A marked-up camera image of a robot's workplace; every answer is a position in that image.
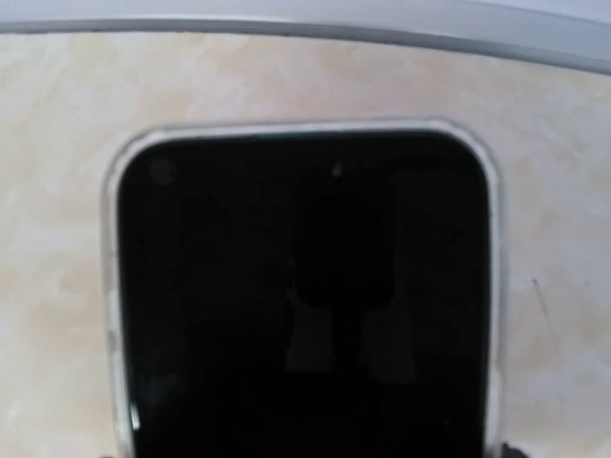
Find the scratch on surface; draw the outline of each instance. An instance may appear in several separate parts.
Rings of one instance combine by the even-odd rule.
[[[545,300],[545,296],[543,296],[543,292],[541,291],[541,286],[538,284],[538,281],[535,277],[533,277],[533,286],[535,287],[535,292],[537,293],[538,303],[541,306],[541,311],[543,312],[545,324],[547,326],[547,330],[550,333],[550,338],[552,339],[554,350],[556,351],[556,356],[559,358],[560,344],[558,342],[558,336],[556,335],[556,332],[554,331],[554,327],[552,326],[552,322],[550,320],[550,312],[547,307],[547,301]]]

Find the phone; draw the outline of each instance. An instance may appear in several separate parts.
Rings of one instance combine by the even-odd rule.
[[[498,177],[440,121],[158,130],[106,185],[120,449],[498,452]]]

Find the marbled surface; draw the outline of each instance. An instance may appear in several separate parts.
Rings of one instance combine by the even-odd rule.
[[[493,149],[511,254],[506,437],[611,456],[611,78],[378,45],[0,37],[0,457],[115,453],[99,191],[166,123],[442,115]]]

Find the smartphone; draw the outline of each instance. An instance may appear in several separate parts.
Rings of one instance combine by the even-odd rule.
[[[105,190],[122,456],[496,456],[498,189],[441,121],[138,137]]]

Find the white curved border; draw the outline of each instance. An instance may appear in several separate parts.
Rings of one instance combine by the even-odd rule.
[[[611,74],[611,25],[456,0],[8,0],[0,32],[213,31],[471,52]]]
[[[124,354],[122,317],[120,306],[120,275],[118,259],[118,189],[130,163],[150,147],[174,140],[239,138],[259,135],[308,135],[350,132],[431,132],[446,135],[466,145],[479,162],[487,181],[489,193],[490,230],[490,323],[488,352],[487,410],[485,419],[485,458],[500,456],[503,384],[505,364],[504,345],[504,282],[506,250],[501,236],[504,205],[501,202],[502,177],[494,157],[483,144],[468,131],[439,119],[405,120],[379,119],[373,121],[336,121],[286,124],[261,124],[210,127],[177,127],[157,129],[136,137],[113,159],[102,190],[102,258],[111,378],[114,395],[115,428],[118,458],[135,458],[132,419],[127,386],[127,367]]]

